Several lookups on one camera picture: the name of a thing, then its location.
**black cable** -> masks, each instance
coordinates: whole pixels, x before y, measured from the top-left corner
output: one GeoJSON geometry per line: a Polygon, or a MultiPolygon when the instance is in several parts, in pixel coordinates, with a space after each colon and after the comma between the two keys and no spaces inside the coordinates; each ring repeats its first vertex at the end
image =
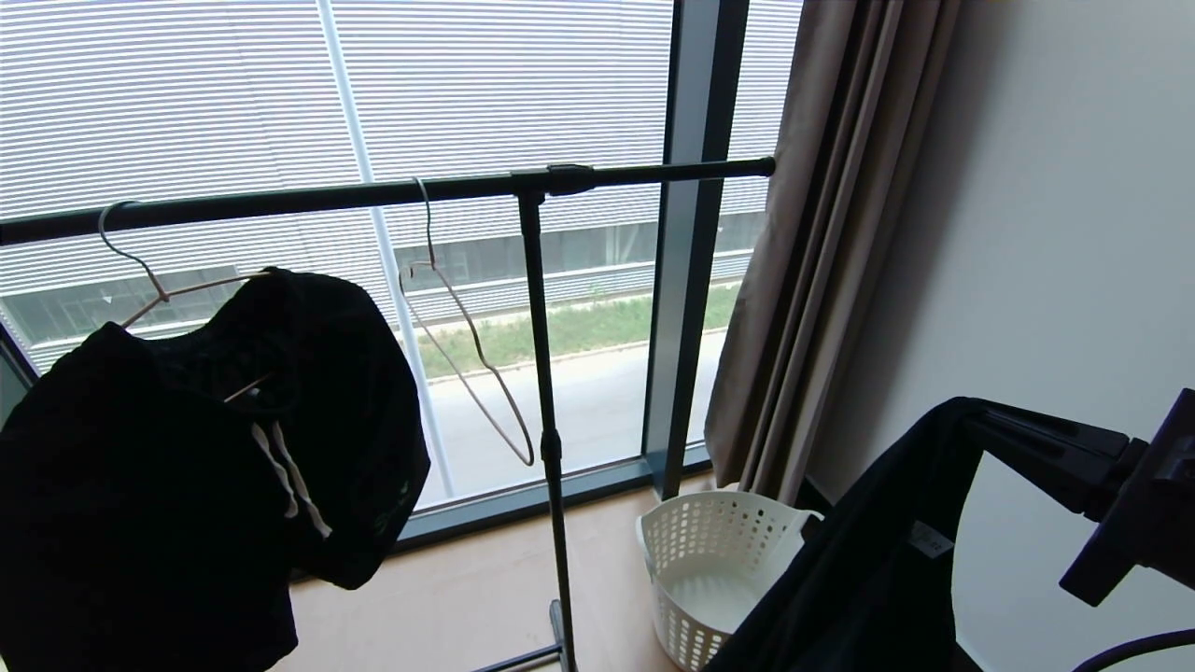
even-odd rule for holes
{"type": "Polygon", "coordinates": [[[1141,637],[1140,640],[1133,640],[1132,642],[1124,642],[1123,644],[1115,646],[1099,655],[1089,658],[1083,662],[1083,665],[1076,667],[1074,672],[1097,672],[1098,670],[1105,670],[1117,662],[1138,655],[1191,644],[1195,644],[1195,628],[1191,628],[1190,630],[1163,633],[1162,635],[1151,635],[1148,637],[1141,637]]]}

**white pole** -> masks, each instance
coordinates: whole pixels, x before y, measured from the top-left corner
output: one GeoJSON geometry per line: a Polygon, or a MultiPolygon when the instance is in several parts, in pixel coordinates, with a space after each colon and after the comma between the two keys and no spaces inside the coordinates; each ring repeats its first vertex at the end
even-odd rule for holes
{"type": "MultiPolygon", "coordinates": [[[[332,14],[331,0],[315,0],[319,6],[319,25],[324,30],[324,43],[327,44],[327,57],[332,62],[332,74],[336,78],[336,91],[341,96],[341,109],[344,112],[344,123],[349,128],[349,139],[353,142],[353,154],[357,159],[357,171],[361,173],[361,182],[374,181],[373,166],[369,164],[369,152],[366,148],[366,136],[361,132],[361,118],[357,117],[357,104],[353,98],[353,86],[349,84],[349,72],[344,66],[344,53],[341,50],[341,36],[336,30],[336,16],[332,14]]],[[[390,297],[394,301],[394,312],[398,313],[398,328],[403,332],[403,342],[406,344],[406,359],[415,374],[415,384],[419,390],[419,409],[423,411],[423,428],[431,441],[431,453],[435,457],[436,466],[440,470],[440,481],[445,487],[445,495],[455,496],[455,488],[452,482],[452,474],[448,471],[448,456],[445,453],[443,439],[440,436],[440,422],[436,419],[436,410],[431,407],[431,392],[428,390],[428,377],[423,371],[423,358],[419,355],[419,341],[415,335],[415,326],[411,324],[411,313],[406,307],[406,300],[398,285],[398,261],[394,258],[394,245],[390,239],[390,230],[386,228],[386,216],[381,208],[369,208],[369,219],[374,225],[374,233],[378,237],[378,253],[381,256],[381,270],[386,276],[386,287],[390,297]]]]}

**black sweatshirt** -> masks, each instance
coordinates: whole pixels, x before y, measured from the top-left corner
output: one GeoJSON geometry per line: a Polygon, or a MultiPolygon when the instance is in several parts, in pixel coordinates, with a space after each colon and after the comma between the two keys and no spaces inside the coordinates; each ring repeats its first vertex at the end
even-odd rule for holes
{"type": "Polygon", "coordinates": [[[296,644],[292,568],[378,569],[429,469],[410,368],[363,289],[269,270],[184,336],[105,324],[13,409],[11,672],[268,670],[296,644]]]}
{"type": "Polygon", "coordinates": [[[982,450],[956,398],[921,417],[834,506],[705,672],[949,670],[954,539],[982,450]]]}

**pavement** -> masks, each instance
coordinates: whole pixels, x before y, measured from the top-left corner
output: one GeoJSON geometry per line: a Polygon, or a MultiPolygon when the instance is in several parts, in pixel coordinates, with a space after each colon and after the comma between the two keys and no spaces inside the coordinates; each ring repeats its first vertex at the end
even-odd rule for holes
{"type": "MultiPolygon", "coordinates": [[[[713,375],[724,341],[724,331],[706,334],[701,338],[690,414],[691,441],[701,438],[701,426],[710,405],[713,375]]],[[[435,383],[431,385],[431,403],[440,420],[454,496],[447,496],[433,457],[431,474],[419,497],[418,508],[543,479],[544,468],[538,454],[540,409],[535,367],[504,372],[502,377],[522,410],[535,446],[535,464],[525,466],[511,453],[460,380],[435,383]]],[[[565,472],[639,454],[646,380],[645,344],[617,352],[574,355],[552,364],[557,426],[564,450],[565,472]]],[[[474,377],[468,384],[507,434],[521,450],[526,450],[519,424],[494,377],[474,377]]]]}

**beige curtain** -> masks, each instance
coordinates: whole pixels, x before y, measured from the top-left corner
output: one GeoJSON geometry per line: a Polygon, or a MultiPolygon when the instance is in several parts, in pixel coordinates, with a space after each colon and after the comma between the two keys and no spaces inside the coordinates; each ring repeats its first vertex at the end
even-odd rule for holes
{"type": "Polygon", "coordinates": [[[719,485],[792,503],[893,233],[958,0],[807,0],[705,440],[719,485]]]}

